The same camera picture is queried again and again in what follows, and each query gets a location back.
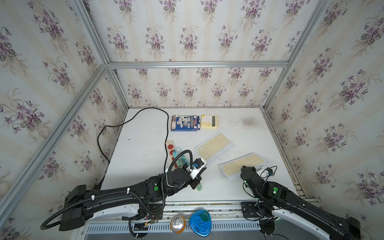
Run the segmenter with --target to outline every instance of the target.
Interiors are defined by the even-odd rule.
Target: floral wallpaper
[[[262,106],[281,68],[119,69],[130,106]]]
[[[267,110],[309,196],[366,240],[384,233],[383,33],[382,1],[331,1]]]
[[[75,186],[86,184],[92,189],[100,182],[107,161],[96,137],[106,124],[117,125],[124,120],[122,106],[116,100],[108,79],[102,78],[4,226],[0,239],[70,238],[72,231],[40,230],[40,225],[63,207],[65,196]],[[100,137],[100,146],[108,157],[118,134],[119,129],[105,129]],[[2,187],[7,184],[4,180],[0,178]]]
[[[0,199],[44,143],[100,63],[70,1],[0,1]],[[124,117],[103,78],[68,126],[24,200],[2,226],[0,239],[69,237],[39,225],[63,205],[63,194],[81,183],[96,185],[105,167],[94,124]],[[118,131],[101,139],[111,155]]]
[[[286,60],[318,1],[84,2],[111,61],[241,61]]]

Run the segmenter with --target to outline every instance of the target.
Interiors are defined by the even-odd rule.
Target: can lid
[[[175,233],[181,233],[185,229],[185,219],[180,215],[174,216],[170,222],[170,227]]]

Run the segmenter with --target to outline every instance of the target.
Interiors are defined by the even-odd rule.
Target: stain
[[[257,125],[257,122],[254,118],[243,118],[241,119],[241,122],[245,127],[254,127]]]

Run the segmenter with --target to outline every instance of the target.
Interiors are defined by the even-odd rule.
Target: purple flower pattern
[[[136,105],[139,105],[141,102],[141,99],[143,98],[141,90],[139,89],[139,86],[140,84],[138,83],[135,83],[133,85],[129,84],[127,89],[127,94],[131,96],[132,101],[134,101]]]
[[[329,154],[329,149],[334,152],[337,149],[343,150],[343,146],[347,144],[347,138],[357,139],[354,132],[344,130],[345,126],[342,123],[339,123],[337,126],[330,126],[327,129],[324,129],[326,136],[320,136],[317,140],[319,144],[316,146],[321,152],[326,152]]]
[[[115,29],[107,27],[108,43],[115,46],[115,54],[118,54],[121,59],[125,59],[128,52],[128,41],[125,36],[121,33],[122,26],[116,25]]]
[[[331,24],[336,21],[337,17],[344,16],[345,12],[347,12],[347,1],[332,1],[329,4],[329,7],[325,10],[326,16],[320,23],[320,27],[318,31],[321,31],[318,36],[325,35],[329,32],[329,28]]]
[[[253,60],[258,60],[260,57],[264,56],[264,53],[268,50],[268,47],[272,45],[271,33],[273,33],[275,30],[275,28],[270,28],[267,31],[260,29],[259,34],[254,38],[251,44],[251,46],[255,47],[253,50],[251,50],[249,55]]]
[[[172,80],[174,80],[175,82],[177,82],[180,78],[180,68],[168,68],[168,70],[170,71],[170,77],[172,78]]]
[[[221,85],[221,83],[215,83],[213,88],[211,88],[211,92],[213,93],[213,99],[218,102],[221,99],[221,95],[226,91],[225,85]]]
[[[284,145],[287,145],[288,144],[288,132],[286,129],[284,129],[283,131],[280,131],[278,133],[278,136],[281,140],[281,142],[284,144]]]
[[[60,211],[61,209],[64,208],[64,203],[65,203],[65,198],[67,197],[67,195],[70,193],[70,191],[67,191],[65,192],[65,190],[63,190],[61,192],[61,195],[60,195],[60,199],[59,200],[56,200],[54,202],[51,203],[52,207],[50,210],[48,210],[48,214],[49,215],[53,215],[55,212],[57,211]],[[56,222],[56,221],[60,221],[61,220],[61,215],[59,215],[58,217],[56,217],[53,222]]]
[[[199,101],[197,107],[208,107],[209,100]]]
[[[89,129],[86,129],[86,127],[87,124],[83,121],[83,118],[77,116],[67,129],[67,132],[70,134],[71,138],[77,136],[77,140],[83,144],[83,141],[88,142],[89,139]]]
[[[156,92],[159,94],[160,99],[164,102],[168,101],[168,92],[170,92],[169,85],[165,85],[164,83],[157,83]]]
[[[1,231],[1,240],[29,240],[31,233],[29,233],[28,230],[25,231],[23,229],[16,231],[16,228],[10,225],[14,219],[15,218],[8,219],[8,225]]]
[[[113,110],[116,114],[120,113],[120,108],[117,103],[117,98],[115,96],[109,97],[108,103],[109,103],[110,110]]]
[[[280,124],[285,123],[286,120],[292,120],[293,112],[292,112],[292,106],[290,103],[287,104],[287,106],[283,106],[283,112],[280,115]]]
[[[284,52],[283,58],[287,59],[289,55],[291,54],[293,47],[296,45],[297,40],[299,39],[301,31],[296,32],[296,35],[293,38],[289,39],[288,44],[286,47],[288,48],[288,51]]]
[[[15,134],[23,128],[27,129],[28,137],[34,142],[39,142],[39,138],[46,139],[51,132],[51,128],[48,127],[50,121],[43,122],[45,115],[38,111],[38,104],[17,99],[16,96],[20,94],[17,91],[18,88],[15,88],[10,94],[8,90],[8,103],[0,104],[0,113],[8,115],[4,117],[7,127],[11,126]]]
[[[96,164],[91,160],[90,153],[84,149],[81,155],[76,156],[77,159],[73,163],[78,167],[78,172],[93,173],[96,170]]]
[[[287,22],[285,25],[286,27],[293,24],[299,10],[302,8],[302,6],[304,6],[304,4],[308,4],[309,2],[310,0],[291,0],[285,2],[287,10],[285,11],[285,14],[283,14],[283,22]]]
[[[347,77],[347,80],[340,83],[343,87],[341,91],[335,92],[330,98],[333,99],[330,106],[334,106],[334,109],[343,108],[345,110],[345,104],[353,105],[356,100],[364,100],[364,95],[368,93],[368,86],[370,81],[375,83],[382,82],[378,78],[378,75],[365,76],[364,70],[359,70],[356,75]]]
[[[293,166],[295,167],[295,170],[298,174],[301,174],[302,170],[304,169],[306,171],[305,165],[301,163],[301,160],[299,157],[294,158],[292,160]]]
[[[220,46],[218,48],[220,49],[220,53],[224,52],[223,56],[231,51],[231,43],[237,39],[236,30],[237,29],[231,29],[230,25],[223,25],[221,27],[221,33],[219,33],[217,37],[220,42]]]
[[[89,99],[92,103],[92,105],[95,105],[96,104],[96,107],[97,109],[102,112],[104,112],[104,109],[105,109],[105,105],[104,105],[104,102],[103,101],[103,96],[101,95],[101,91],[99,90],[99,88],[95,88],[92,92],[92,94],[89,96]]]
[[[305,105],[301,109],[301,112],[304,114],[301,116],[302,118],[308,118],[312,112],[320,112],[321,105],[324,105],[323,102],[320,101],[320,94],[314,92],[312,95],[308,95],[307,99],[305,100]]]
[[[299,84],[300,78],[297,75],[298,71],[296,71],[296,69],[294,69],[291,73],[288,74],[287,81],[284,85],[284,94],[289,93],[291,91],[291,88],[296,87],[297,84]]]
[[[313,61],[315,67],[307,73],[307,82],[314,83],[317,82],[318,77],[324,77],[324,74],[330,71],[333,65],[333,59],[336,56],[341,56],[338,50],[332,52],[330,48],[326,48],[325,52],[321,53],[318,58]]]
[[[204,6],[203,19],[208,21],[208,25],[216,18],[215,9],[219,1],[222,2],[223,0],[200,0],[201,5]]]
[[[354,180],[347,182],[350,187],[346,190],[346,193],[351,195],[351,198],[355,201],[364,202],[375,206],[376,204],[384,203],[384,178],[381,174],[375,174],[370,171],[365,173],[358,173],[361,182]]]
[[[161,29],[161,26],[156,25],[154,29],[147,28],[148,33],[146,34],[145,43],[151,46],[151,48],[149,49],[149,53],[151,55],[153,54],[156,60],[160,59],[161,55],[163,54],[161,50],[164,49],[163,44],[165,43],[163,36],[160,34],[159,31]]]
[[[95,57],[93,56],[92,49],[84,42],[84,35],[80,36],[80,41],[75,43],[78,55],[82,63],[87,63],[87,69],[90,73],[96,72]]]
[[[18,56],[21,56],[21,53],[16,53],[12,44],[9,42],[7,36],[11,36],[12,34],[8,31],[8,29],[4,26],[0,29],[0,61],[3,62],[3,68],[9,68],[11,73],[16,75],[15,66],[19,66],[20,69],[23,70],[24,75],[27,76],[26,70],[28,66],[25,65],[26,60],[20,59]]]
[[[276,71],[277,68],[260,68],[259,69],[259,72],[260,72],[260,77],[259,77],[259,82],[260,83],[263,83],[265,82],[269,75],[273,72],[273,71]]]
[[[245,101],[248,94],[253,92],[253,86],[250,86],[249,83],[243,83],[243,85],[237,90],[239,92],[239,100]]]
[[[144,101],[144,106],[145,106],[145,107],[155,107],[155,108],[157,108],[157,103],[154,102],[154,101],[152,102],[152,101],[149,100],[149,99],[148,99],[148,100],[146,99],[146,100]]]
[[[180,35],[179,44],[183,45],[181,50],[181,55],[185,55],[185,59],[191,59],[191,57],[196,54],[194,50],[197,49],[197,36],[195,34],[195,30],[198,27],[192,26],[189,30],[187,28],[183,28],[183,33]]]
[[[197,88],[192,83],[184,83],[184,87],[181,90],[185,94],[185,99],[190,102],[193,100],[193,94],[197,91]]]
[[[60,20],[53,11],[40,2],[35,4],[30,1],[28,5],[34,11],[33,20],[39,24],[40,33],[49,33],[50,43],[55,47],[56,51],[60,49],[64,54],[68,52],[68,39],[63,37],[64,30],[59,25]]]
[[[332,164],[328,163],[327,165],[322,165],[320,164],[319,167],[317,168],[317,172],[313,173],[312,177],[314,178],[313,184],[316,186],[325,184],[325,185],[330,185],[331,188],[334,188],[336,186],[336,178],[333,176],[335,170],[331,169]]]
[[[241,18],[240,25],[243,25],[244,31],[249,31],[256,24],[255,18],[259,18],[261,11],[265,8],[265,0],[244,0],[241,10],[245,11],[245,16]]]
[[[179,101],[177,99],[173,99],[171,107],[185,107],[185,104],[182,101]]]
[[[159,0],[160,4],[163,5],[163,14],[164,14],[164,19],[167,20],[168,18],[170,19],[170,24],[176,21],[176,13],[175,8],[176,8],[176,3],[177,0]]]
[[[113,0],[117,5],[119,5],[120,14],[123,18],[128,17],[129,24],[134,21],[135,16],[132,12],[132,1],[134,0]]]
[[[356,44],[352,47],[352,49],[357,50],[357,53],[352,57],[361,57],[363,54],[367,54],[368,47],[373,48],[373,43],[381,38],[384,33],[384,7],[380,9],[379,14],[368,18],[368,20],[369,22],[364,26],[366,32],[361,35],[360,39],[356,39]]]
[[[307,127],[304,127],[303,129],[298,129],[296,133],[296,137],[292,140],[293,146],[295,149],[300,148],[300,146],[306,146],[308,147],[310,145],[311,139],[309,138],[310,131],[307,129]]]
[[[59,60],[53,61],[52,59],[48,59],[47,62],[43,62],[43,65],[49,72],[49,80],[59,83],[63,87],[62,89],[68,94],[70,94],[70,91],[74,94],[76,87],[72,80],[68,77],[68,66],[66,63],[62,63]]]
[[[197,82],[201,83],[201,86],[206,85],[212,77],[212,72],[212,68],[198,68],[196,73],[200,74],[200,77],[197,78]]]
[[[135,58],[135,62],[142,62],[142,60],[140,58],[139,59]],[[149,79],[147,68],[136,68],[136,70],[138,71],[140,79],[144,79],[144,82]]]
[[[228,82],[232,85],[236,85],[240,81],[240,78],[243,77],[245,73],[245,68],[230,68],[228,74],[231,75],[228,78]]]
[[[48,161],[43,166],[43,169],[40,171],[39,177],[37,178],[38,180],[41,180],[47,177],[47,178],[51,178],[50,182],[53,180],[58,182],[59,174],[62,174],[65,177],[64,166],[60,166],[60,164],[56,162],[56,159],[55,157],[53,157],[53,155],[54,153],[52,154],[51,157],[48,158]]]

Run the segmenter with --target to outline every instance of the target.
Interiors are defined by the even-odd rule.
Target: calculator
[[[218,117],[216,115],[202,115],[200,126],[202,128],[217,128],[218,127]]]

